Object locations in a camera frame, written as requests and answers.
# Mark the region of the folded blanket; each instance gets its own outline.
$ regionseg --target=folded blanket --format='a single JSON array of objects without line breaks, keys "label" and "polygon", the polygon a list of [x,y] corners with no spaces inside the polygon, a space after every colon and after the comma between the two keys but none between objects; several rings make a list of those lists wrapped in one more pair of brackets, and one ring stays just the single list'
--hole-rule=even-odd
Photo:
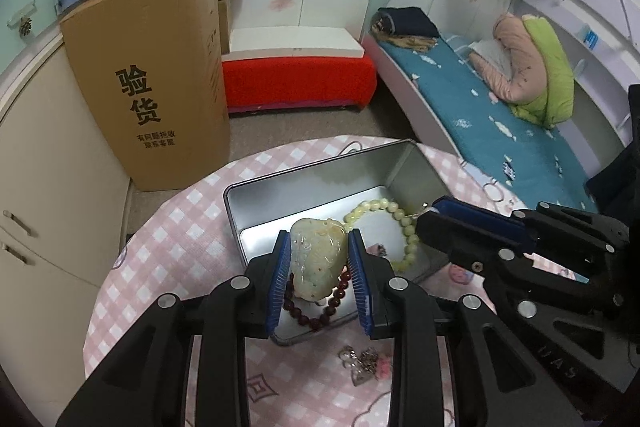
[{"label": "folded blanket", "polygon": [[546,92],[545,63],[519,17],[505,13],[498,17],[494,37],[511,55],[513,77],[508,78],[478,53],[469,61],[484,83],[505,102],[529,103]]},{"label": "folded blanket", "polygon": [[398,48],[415,50],[420,53],[428,52],[438,42],[436,39],[416,35],[389,35],[380,31],[376,25],[371,26],[371,34],[378,42],[389,42]]},{"label": "folded blanket", "polygon": [[542,55],[547,83],[545,92],[526,105],[511,105],[523,120],[552,129],[574,112],[574,72],[556,32],[545,18],[523,17],[524,27]]},{"label": "folded blanket", "polygon": [[380,8],[371,25],[388,35],[412,35],[436,39],[440,36],[436,25],[420,8]]}]

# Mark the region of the cabinet handle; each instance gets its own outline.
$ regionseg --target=cabinet handle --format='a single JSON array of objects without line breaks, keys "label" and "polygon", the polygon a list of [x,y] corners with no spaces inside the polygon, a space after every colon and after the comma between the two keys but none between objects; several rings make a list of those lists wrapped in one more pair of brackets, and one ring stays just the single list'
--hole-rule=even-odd
[{"label": "cabinet handle", "polygon": [[27,227],[27,225],[25,225],[20,219],[18,219],[18,217],[15,217],[14,214],[9,212],[8,210],[3,210],[2,215],[11,219],[16,225],[23,229],[27,235],[31,235],[31,229]]},{"label": "cabinet handle", "polygon": [[20,26],[22,26],[23,21],[30,18],[29,15],[32,15],[36,10],[36,1],[31,1],[14,13],[14,16],[6,22],[6,25],[11,29],[16,27],[19,29]]},{"label": "cabinet handle", "polygon": [[25,256],[23,256],[21,253],[15,251],[14,248],[11,248],[8,244],[0,243],[0,248],[2,250],[4,250],[6,253],[12,255],[13,257],[15,257],[22,264],[29,264],[29,259],[27,259]]}]

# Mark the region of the red cushion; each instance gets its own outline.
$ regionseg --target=red cushion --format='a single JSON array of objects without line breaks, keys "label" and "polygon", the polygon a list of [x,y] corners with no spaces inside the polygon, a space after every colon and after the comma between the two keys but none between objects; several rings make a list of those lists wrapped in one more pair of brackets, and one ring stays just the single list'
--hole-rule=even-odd
[{"label": "red cushion", "polygon": [[287,107],[357,105],[376,90],[376,67],[366,55],[272,57],[222,63],[229,112]]}]

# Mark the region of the cream cabinet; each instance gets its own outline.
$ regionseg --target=cream cabinet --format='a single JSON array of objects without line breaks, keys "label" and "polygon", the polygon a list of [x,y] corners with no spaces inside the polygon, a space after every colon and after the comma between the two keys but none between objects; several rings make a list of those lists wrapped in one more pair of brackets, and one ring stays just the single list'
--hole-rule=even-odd
[{"label": "cream cabinet", "polygon": [[0,98],[0,364],[49,427],[84,381],[82,346],[120,251],[129,177],[59,34],[14,76]]},{"label": "cream cabinet", "polygon": [[120,250],[128,186],[61,46],[0,122],[0,228],[100,286]]},{"label": "cream cabinet", "polygon": [[84,381],[82,346],[97,293],[0,230],[0,363],[46,427],[55,418],[43,405],[57,416]]}]

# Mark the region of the keychain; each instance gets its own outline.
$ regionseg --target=keychain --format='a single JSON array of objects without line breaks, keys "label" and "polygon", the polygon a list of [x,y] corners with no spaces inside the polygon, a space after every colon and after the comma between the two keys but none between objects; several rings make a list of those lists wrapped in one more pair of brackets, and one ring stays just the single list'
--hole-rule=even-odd
[{"label": "keychain", "polygon": [[391,377],[391,357],[379,354],[373,347],[367,347],[360,356],[351,346],[344,346],[338,353],[342,367],[351,369],[351,381],[354,386],[375,378],[385,380]]}]

